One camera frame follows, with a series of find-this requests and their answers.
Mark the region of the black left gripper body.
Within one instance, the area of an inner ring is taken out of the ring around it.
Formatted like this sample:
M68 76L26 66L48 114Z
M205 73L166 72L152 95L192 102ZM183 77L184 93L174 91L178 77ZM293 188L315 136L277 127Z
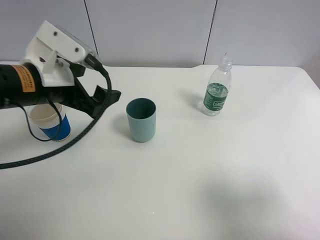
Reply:
M78 80L79 77L84 75L86 68L80 64L71 63L68 60L65 61L69 64L68 69L71 70L74 85L40 87L37 104L47 104L48 99L50 99L53 103L60 103L72 109L84 112L92 119L95 119L97 117L96 103Z

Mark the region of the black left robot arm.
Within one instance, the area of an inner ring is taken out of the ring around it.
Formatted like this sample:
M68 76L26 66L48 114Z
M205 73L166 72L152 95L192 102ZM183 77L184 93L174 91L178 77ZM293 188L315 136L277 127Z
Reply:
M100 111L105 111L103 102L108 90L97 86L93 96L89 96L78 80L85 73L85 67L69 62L74 86L42 86L41 75L32 63L22 65L2 64L0 66L0 108L14 108L15 103L23 107L46 104L47 98L72 109L84 112L95 119Z

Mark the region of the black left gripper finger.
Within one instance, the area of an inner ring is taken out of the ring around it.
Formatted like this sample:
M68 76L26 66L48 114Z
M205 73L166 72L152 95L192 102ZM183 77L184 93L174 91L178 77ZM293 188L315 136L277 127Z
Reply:
M97 85L93 96L90 97L89 116L91 118L101 116L108 107L120 100L121 94L119 90L108 91Z

